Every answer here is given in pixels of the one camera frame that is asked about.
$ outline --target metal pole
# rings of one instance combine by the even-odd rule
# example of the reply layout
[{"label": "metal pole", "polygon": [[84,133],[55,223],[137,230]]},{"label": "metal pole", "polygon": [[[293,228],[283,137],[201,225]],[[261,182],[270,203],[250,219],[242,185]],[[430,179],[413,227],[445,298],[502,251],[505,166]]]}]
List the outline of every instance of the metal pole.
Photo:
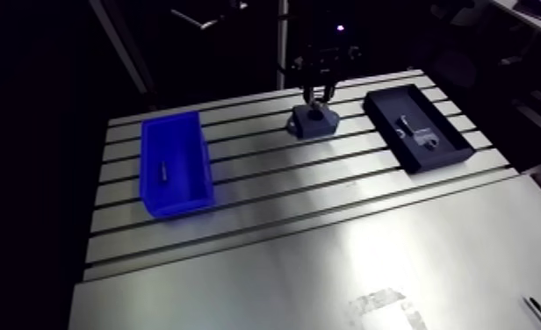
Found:
[{"label": "metal pole", "polygon": [[[278,15],[286,15],[289,11],[288,0],[278,0]],[[281,68],[286,69],[287,52],[287,19],[278,21],[277,29],[277,63]],[[277,90],[285,88],[285,75],[277,70]]]}]

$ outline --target blue plastic bin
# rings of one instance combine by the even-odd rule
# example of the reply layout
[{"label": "blue plastic bin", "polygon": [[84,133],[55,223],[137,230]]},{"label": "blue plastic bin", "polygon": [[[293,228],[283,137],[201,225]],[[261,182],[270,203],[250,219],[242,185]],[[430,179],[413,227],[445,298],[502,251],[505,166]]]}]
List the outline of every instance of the blue plastic bin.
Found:
[{"label": "blue plastic bin", "polygon": [[198,112],[143,122],[140,196],[155,218],[215,204],[209,153]]}]

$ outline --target metal plate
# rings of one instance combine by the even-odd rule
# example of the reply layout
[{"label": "metal plate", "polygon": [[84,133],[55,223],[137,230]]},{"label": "metal plate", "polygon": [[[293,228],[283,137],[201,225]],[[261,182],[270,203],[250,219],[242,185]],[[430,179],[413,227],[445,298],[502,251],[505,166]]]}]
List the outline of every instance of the metal plate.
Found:
[{"label": "metal plate", "polygon": [[[353,181],[335,183],[172,222],[156,222],[122,232],[106,233],[89,240],[86,261],[97,262],[150,249],[184,244],[192,240],[214,239],[217,235],[253,230],[258,226],[269,226],[273,223],[278,225],[283,221],[294,220],[296,217],[314,212],[362,201],[368,202],[371,198],[506,165],[508,163],[496,150],[485,150],[476,153],[464,163],[420,175],[408,176],[403,170],[397,170],[366,178],[353,177]],[[123,220],[128,222],[127,225],[138,223],[138,219],[118,218],[115,219],[117,226],[123,226],[125,224]]]},{"label": "metal plate", "polygon": [[69,328],[360,330],[354,302],[382,290],[428,329],[541,328],[521,299],[541,301],[540,269],[541,190],[520,176],[78,284]]},{"label": "metal plate", "polygon": [[[364,115],[362,100],[369,90],[408,83],[422,88],[480,150],[471,160],[419,176],[399,170]],[[112,120],[92,217],[87,278],[295,233],[323,226],[326,219],[346,220],[339,218],[343,212],[377,212],[515,174],[422,71],[341,83],[330,105],[342,116],[340,125],[333,136],[316,140],[297,140],[284,129],[300,99],[299,90],[282,90]],[[183,111],[200,111],[217,204],[156,221],[138,194],[141,121]]]}]

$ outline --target black box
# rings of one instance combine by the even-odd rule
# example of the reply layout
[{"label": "black box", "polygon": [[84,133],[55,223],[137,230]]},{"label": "black box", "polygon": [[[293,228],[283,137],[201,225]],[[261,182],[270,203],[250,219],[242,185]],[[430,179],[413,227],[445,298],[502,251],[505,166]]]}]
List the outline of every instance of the black box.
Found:
[{"label": "black box", "polygon": [[[363,109],[408,173],[465,161],[475,153],[463,135],[414,85],[369,92]],[[402,116],[415,132],[434,134],[436,147],[419,145],[412,131],[401,122]]]}]

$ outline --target dark background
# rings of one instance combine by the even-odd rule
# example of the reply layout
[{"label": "dark background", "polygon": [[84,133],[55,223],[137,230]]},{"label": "dark background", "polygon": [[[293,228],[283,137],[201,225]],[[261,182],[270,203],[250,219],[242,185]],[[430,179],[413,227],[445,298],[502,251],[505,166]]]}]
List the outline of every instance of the dark background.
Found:
[{"label": "dark background", "polygon": [[[251,15],[198,33],[170,19],[169,2],[121,0],[155,80],[151,105],[273,90],[277,8],[274,1],[257,3]],[[343,21],[354,26],[364,52],[350,76],[412,65],[416,40],[433,26],[427,3],[342,2],[341,9],[349,8]],[[526,169],[541,162],[541,132],[509,99],[541,86],[541,38],[526,65],[497,68],[530,33],[525,27],[507,35],[516,24],[499,15],[477,42],[473,31],[447,31],[477,59],[474,88],[431,76],[509,161]],[[301,29],[290,25],[289,58],[297,55]],[[86,1],[0,3],[0,322],[66,328],[83,271],[106,120],[147,111],[149,103]]]}]

